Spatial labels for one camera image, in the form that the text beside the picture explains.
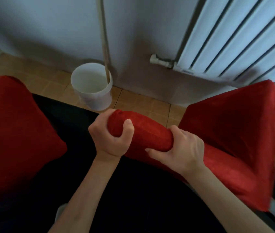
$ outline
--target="broom handle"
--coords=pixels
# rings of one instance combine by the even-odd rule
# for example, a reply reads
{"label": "broom handle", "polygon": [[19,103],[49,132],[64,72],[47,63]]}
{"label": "broom handle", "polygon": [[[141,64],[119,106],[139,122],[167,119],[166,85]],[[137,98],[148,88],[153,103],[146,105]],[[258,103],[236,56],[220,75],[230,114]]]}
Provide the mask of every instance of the broom handle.
{"label": "broom handle", "polygon": [[105,27],[104,27],[104,20],[103,20],[103,1],[102,0],[96,0],[96,7],[98,12],[98,18],[100,23],[100,30],[101,30],[101,41],[102,41],[102,50],[103,50],[103,57],[104,57],[104,64],[105,64],[105,73],[107,78],[107,84],[110,82],[109,77],[109,70],[108,70],[108,55],[107,55],[107,46],[106,46],[106,33],[105,33]]}

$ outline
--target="bucket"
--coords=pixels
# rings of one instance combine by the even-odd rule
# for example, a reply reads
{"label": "bucket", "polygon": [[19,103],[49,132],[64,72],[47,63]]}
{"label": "bucket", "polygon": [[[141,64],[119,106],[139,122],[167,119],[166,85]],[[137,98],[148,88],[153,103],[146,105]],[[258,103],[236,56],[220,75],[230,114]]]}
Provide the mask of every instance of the bucket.
{"label": "bucket", "polygon": [[77,67],[71,76],[74,91],[92,110],[107,109],[112,96],[112,75],[109,73],[110,82],[107,84],[105,67],[98,63],[87,63]]}

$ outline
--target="floor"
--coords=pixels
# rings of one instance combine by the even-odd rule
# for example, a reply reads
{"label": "floor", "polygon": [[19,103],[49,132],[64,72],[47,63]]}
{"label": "floor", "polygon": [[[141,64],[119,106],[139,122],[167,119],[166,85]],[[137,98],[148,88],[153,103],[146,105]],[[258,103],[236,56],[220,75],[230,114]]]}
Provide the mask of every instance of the floor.
{"label": "floor", "polygon": [[[74,93],[71,74],[56,68],[8,54],[0,55],[0,75],[11,75],[21,80],[35,94],[89,109]],[[178,125],[185,108],[171,105],[118,87],[112,87],[110,108],[135,111],[157,121],[165,127]]]}

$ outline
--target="person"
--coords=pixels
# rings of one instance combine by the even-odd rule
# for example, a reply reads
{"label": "person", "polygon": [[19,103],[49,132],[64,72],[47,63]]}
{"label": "person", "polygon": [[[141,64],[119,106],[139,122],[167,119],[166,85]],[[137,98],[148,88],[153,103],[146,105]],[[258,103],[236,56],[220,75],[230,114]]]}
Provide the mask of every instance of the person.
{"label": "person", "polygon": [[[114,111],[109,109],[101,113],[89,126],[96,157],[49,233],[89,232],[102,193],[134,134],[130,119],[124,121],[121,137],[113,137],[108,132],[107,120]],[[146,149],[151,158],[182,175],[227,232],[274,232],[204,165],[204,142],[199,137],[175,125],[170,129],[174,137],[173,148],[168,152]]]}

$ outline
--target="white radiator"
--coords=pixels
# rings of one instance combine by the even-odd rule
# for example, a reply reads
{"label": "white radiator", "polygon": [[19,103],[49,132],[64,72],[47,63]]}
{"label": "white radiator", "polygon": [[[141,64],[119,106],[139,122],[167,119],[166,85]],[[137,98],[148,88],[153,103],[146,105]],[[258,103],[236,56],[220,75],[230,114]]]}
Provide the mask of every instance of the white radiator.
{"label": "white radiator", "polygon": [[174,67],[236,86],[275,82],[275,0],[206,0]]}

